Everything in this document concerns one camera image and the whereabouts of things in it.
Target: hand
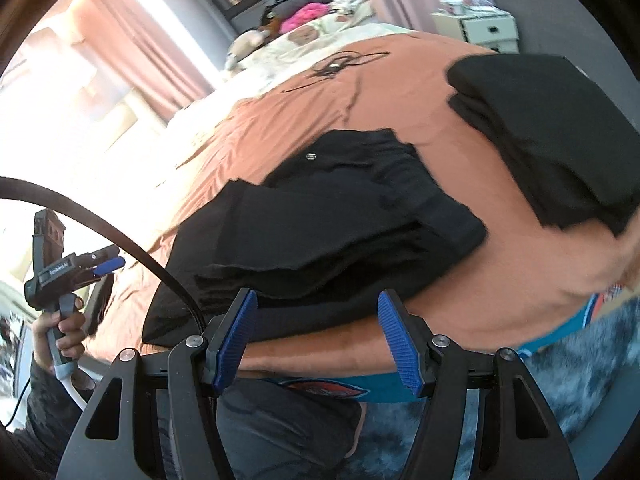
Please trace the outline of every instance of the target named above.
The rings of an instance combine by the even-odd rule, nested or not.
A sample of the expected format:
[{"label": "hand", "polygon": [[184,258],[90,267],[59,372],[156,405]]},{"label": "hand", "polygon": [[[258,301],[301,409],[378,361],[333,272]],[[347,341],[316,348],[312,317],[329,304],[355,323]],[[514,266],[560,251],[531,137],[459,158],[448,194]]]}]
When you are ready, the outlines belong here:
[{"label": "hand", "polygon": [[33,358],[36,364],[49,373],[53,373],[53,358],[49,350],[47,340],[47,330],[58,326],[60,332],[65,334],[58,339],[57,346],[61,354],[71,359],[79,359],[84,353],[82,341],[86,335],[82,331],[84,325],[84,314],[75,312],[66,319],[61,320],[60,313],[50,314],[43,312],[40,317],[31,325],[33,334]]}]

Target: white nightstand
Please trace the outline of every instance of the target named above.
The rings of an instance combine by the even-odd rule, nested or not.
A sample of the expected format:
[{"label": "white nightstand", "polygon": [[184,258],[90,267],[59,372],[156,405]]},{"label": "white nightstand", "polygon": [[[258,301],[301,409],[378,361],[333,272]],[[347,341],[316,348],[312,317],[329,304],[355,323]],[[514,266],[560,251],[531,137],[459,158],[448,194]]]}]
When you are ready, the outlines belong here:
[{"label": "white nightstand", "polygon": [[518,52],[516,20],[508,12],[474,12],[462,16],[434,12],[431,16],[441,36],[484,46],[501,54]]}]

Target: gray pants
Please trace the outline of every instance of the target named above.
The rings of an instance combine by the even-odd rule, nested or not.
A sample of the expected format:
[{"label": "gray pants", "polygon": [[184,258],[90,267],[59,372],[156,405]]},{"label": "gray pants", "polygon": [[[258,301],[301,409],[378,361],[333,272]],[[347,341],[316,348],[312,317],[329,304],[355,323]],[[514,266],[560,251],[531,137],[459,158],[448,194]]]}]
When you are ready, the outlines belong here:
[{"label": "gray pants", "polygon": [[[361,412],[353,400],[238,380],[218,400],[216,421],[237,480],[328,480],[353,447]],[[177,480],[166,392],[158,413],[167,478]]]}]

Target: drawer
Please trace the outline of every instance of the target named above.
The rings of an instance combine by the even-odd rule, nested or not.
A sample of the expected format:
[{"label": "drawer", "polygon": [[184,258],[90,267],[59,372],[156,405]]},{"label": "drawer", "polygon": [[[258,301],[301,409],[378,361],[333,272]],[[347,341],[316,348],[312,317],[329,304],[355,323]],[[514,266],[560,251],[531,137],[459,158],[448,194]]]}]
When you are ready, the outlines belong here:
[{"label": "drawer", "polygon": [[478,45],[490,48],[498,54],[518,53],[518,40],[492,41],[491,43],[479,43]]},{"label": "drawer", "polygon": [[462,26],[469,43],[494,43],[518,39],[518,29],[513,16],[463,20]]}]

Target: stack of folded clothes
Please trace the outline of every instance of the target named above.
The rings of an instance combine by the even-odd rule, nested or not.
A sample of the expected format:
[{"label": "stack of folded clothes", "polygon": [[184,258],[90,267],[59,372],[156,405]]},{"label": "stack of folded clothes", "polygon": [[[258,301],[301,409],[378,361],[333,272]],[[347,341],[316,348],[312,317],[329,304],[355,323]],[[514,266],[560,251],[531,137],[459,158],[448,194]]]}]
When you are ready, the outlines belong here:
[{"label": "stack of folded clothes", "polygon": [[597,218],[620,234],[640,204],[640,136],[564,57],[469,56],[450,106],[500,151],[542,225]]},{"label": "stack of folded clothes", "polygon": [[[261,186],[228,182],[180,225],[166,268],[207,320],[241,287],[255,289],[254,340],[264,340],[375,314],[385,288],[410,298],[485,236],[484,224],[393,131],[334,130]],[[181,301],[160,285],[143,341],[173,346],[194,330]]]}]

